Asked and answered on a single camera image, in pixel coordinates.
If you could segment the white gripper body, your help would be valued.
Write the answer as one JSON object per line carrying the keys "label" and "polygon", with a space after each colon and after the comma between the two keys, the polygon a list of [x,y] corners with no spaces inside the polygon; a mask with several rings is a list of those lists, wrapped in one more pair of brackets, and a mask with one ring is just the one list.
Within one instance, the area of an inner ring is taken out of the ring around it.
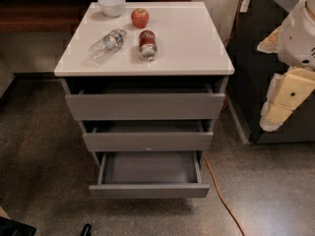
{"label": "white gripper body", "polygon": [[300,0],[284,19],[278,57],[288,66],[315,69],[315,0]]}

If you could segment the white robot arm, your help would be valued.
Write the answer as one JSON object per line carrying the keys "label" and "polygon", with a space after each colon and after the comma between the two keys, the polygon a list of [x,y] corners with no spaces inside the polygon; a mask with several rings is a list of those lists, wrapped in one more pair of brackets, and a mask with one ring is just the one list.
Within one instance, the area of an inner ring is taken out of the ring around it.
{"label": "white robot arm", "polygon": [[315,89],[315,0],[299,0],[257,50],[288,65],[272,77],[261,110],[260,127],[274,132]]}

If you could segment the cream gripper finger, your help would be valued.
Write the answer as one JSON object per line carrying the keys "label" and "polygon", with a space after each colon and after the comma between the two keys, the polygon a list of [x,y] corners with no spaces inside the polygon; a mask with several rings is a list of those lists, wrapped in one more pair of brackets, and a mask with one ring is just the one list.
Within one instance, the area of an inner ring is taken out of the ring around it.
{"label": "cream gripper finger", "polygon": [[278,53],[280,32],[281,28],[274,29],[264,40],[258,44],[257,50],[267,54]]}
{"label": "cream gripper finger", "polygon": [[261,110],[260,127],[276,131],[294,110],[315,90],[315,72],[311,69],[290,67],[274,74]]}

